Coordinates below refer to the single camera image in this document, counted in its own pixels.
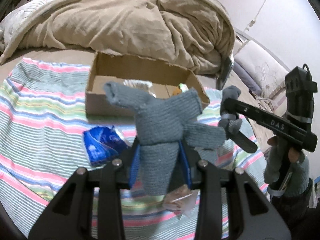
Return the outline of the right hand in grey glove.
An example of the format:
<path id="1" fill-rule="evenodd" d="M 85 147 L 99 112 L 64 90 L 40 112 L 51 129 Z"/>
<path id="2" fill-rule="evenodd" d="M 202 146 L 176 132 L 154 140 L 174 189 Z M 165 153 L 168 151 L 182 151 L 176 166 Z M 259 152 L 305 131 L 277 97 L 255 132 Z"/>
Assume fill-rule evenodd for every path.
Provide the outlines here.
<path id="1" fill-rule="evenodd" d="M 295 150 L 284 139 L 274 136 L 268 139 L 271 146 L 264 181 L 271 197 L 297 197 L 309 185 L 309 160 L 303 151 Z"/>

